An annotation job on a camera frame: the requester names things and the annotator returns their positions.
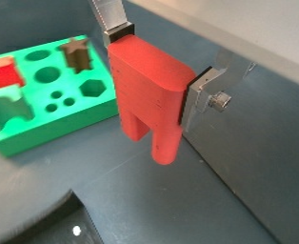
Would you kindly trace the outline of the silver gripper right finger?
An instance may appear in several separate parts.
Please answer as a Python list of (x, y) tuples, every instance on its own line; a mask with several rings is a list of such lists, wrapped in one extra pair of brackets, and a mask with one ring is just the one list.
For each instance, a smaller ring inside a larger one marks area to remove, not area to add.
[(256, 63), (222, 48), (210, 66), (188, 85), (180, 125), (188, 132), (208, 109), (223, 112), (231, 102), (226, 90), (244, 80)]

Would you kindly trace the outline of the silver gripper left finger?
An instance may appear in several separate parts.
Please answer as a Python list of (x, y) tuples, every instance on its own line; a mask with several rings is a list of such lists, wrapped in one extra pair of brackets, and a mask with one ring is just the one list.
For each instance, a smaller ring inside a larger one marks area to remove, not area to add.
[(135, 34), (135, 25), (128, 21), (123, 0), (88, 0), (103, 31), (103, 42), (110, 46), (128, 34)]

